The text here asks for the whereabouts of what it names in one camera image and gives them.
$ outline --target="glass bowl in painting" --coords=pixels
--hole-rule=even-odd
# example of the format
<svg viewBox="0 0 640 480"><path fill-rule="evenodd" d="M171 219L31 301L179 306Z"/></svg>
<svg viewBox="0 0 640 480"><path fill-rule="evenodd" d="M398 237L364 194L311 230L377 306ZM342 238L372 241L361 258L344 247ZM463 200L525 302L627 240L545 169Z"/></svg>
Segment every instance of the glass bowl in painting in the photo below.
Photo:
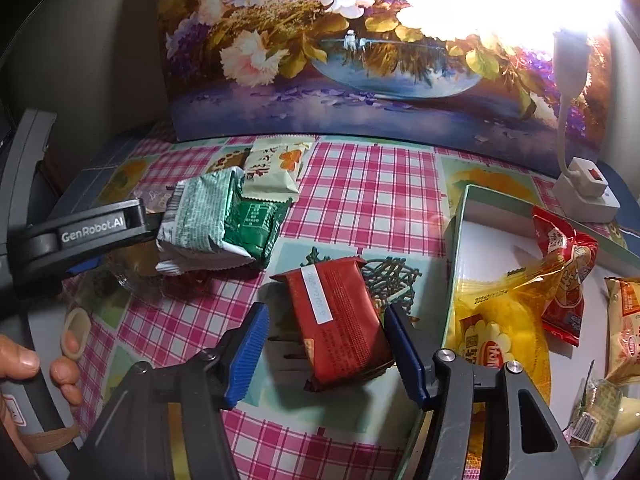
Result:
<svg viewBox="0 0 640 480"><path fill-rule="evenodd" d="M366 40L349 31L343 40L321 40L326 63L313 59L323 75L364 92L393 99L428 99L459 94L481 76L464 60L449 56L444 46Z"/></svg>

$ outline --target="red candy wrapper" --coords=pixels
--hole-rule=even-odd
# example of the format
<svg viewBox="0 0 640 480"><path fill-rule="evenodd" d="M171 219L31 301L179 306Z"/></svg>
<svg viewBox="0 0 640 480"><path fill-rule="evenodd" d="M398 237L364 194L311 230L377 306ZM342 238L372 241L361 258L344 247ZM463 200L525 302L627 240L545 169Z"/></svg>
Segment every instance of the red candy wrapper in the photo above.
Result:
<svg viewBox="0 0 640 480"><path fill-rule="evenodd" d="M350 256L272 276L289 285L313 390L368 380L394 362L360 273L364 264Z"/></svg>
<svg viewBox="0 0 640 480"><path fill-rule="evenodd" d="M542 253L558 251L567 262L556 296L542 315L543 326L562 341L578 346L584 311L582 282L596 262L598 243L545 209L535 206L532 215Z"/></svg>

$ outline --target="red logo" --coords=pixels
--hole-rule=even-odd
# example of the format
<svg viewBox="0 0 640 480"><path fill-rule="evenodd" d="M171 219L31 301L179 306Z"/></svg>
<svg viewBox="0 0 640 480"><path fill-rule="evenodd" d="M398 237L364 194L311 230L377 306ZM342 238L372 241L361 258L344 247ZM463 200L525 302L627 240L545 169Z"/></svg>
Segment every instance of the red logo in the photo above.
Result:
<svg viewBox="0 0 640 480"><path fill-rule="evenodd" d="M491 368L501 368L504 364L502 351L498 343L487 341L482 348L482 364Z"/></svg>
<svg viewBox="0 0 640 480"><path fill-rule="evenodd" d="M626 341L626 345L629 348L629 355L636 355L636 340L632 335L629 336L629 339Z"/></svg>

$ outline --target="white usb lamp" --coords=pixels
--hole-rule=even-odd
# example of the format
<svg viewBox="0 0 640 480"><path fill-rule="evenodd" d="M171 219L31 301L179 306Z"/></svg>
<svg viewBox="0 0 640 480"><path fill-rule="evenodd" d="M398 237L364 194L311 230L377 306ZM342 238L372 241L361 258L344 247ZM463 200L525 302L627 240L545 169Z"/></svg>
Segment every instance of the white usb lamp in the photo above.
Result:
<svg viewBox="0 0 640 480"><path fill-rule="evenodd" d="M555 34L554 78L560 91L558 114L558 164L561 174L554 184L553 194L564 214L577 222L611 222L620 203L609 188L607 179L591 160L574 157L566 165L564 134L569 106L587 81L590 47L586 34L561 30Z"/></svg>

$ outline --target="blue rubber fingertip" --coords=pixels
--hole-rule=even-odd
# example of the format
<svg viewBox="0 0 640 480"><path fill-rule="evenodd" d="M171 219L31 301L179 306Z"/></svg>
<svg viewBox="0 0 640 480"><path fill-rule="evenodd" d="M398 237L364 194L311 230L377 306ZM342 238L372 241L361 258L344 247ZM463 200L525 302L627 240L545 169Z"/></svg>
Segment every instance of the blue rubber fingertip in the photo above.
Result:
<svg viewBox="0 0 640 480"><path fill-rule="evenodd" d="M238 400L244 399L249 390L268 333L269 311L267 306L261 303L260 311L252 321L229 367L229 387L224 399L230 408L235 407Z"/></svg>
<svg viewBox="0 0 640 480"><path fill-rule="evenodd" d="M391 308L385 311L385 335L396 359L407 397L423 408L428 400L424 384L424 367L401 321Z"/></svg>

